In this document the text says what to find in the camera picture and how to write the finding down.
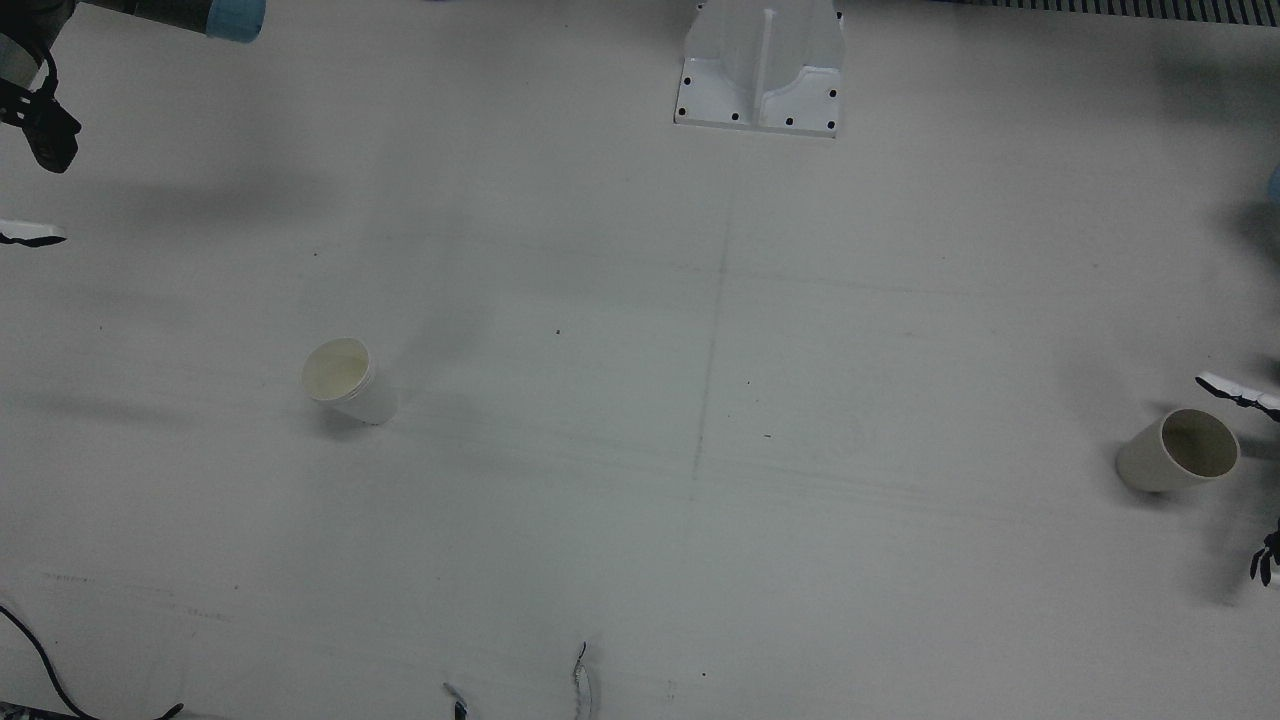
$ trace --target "paper cup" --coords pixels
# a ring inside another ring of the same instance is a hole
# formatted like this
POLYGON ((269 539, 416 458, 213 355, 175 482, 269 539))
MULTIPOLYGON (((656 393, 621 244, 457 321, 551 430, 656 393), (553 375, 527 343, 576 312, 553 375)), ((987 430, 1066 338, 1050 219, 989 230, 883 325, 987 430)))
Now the paper cup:
POLYGON ((342 337, 315 348, 302 365, 302 388, 311 400, 371 425, 392 419, 396 388, 378 372, 365 343, 342 337))
POLYGON ((1116 454, 1116 471, 1133 489, 1165 492, 1226 477, 1240 443, 1221 420, 1201 410, 1174 410, 1116 454))

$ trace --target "white table surface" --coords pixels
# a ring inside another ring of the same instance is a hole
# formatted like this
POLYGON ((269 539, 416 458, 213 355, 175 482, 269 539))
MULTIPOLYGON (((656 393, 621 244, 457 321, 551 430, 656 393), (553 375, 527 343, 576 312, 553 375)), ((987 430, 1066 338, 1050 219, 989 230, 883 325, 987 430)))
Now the white table surface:
MULTIPOLYGON (((692 0, 83 6, 0 132, 0 600, 104 717, 1270 717, 1280 32, 850 3, 835 141, 671 122, 692 0), (403 404, 325 416, 356 334, 403 404), (1169 407, 1235 479, 1116 479, 1169 407)), ((59 708, 0 626, 0 698, 59 708)))

